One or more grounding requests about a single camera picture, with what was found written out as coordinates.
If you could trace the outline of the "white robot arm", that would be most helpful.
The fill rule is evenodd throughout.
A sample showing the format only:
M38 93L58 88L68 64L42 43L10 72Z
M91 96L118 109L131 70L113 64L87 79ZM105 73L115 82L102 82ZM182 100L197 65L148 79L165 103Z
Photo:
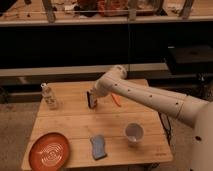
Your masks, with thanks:
M189 171L213 171L213 101L139 85L126 76L122 65L111 67L87 92L88 106L95 108L98 98L115 93L176 118L194 130Z

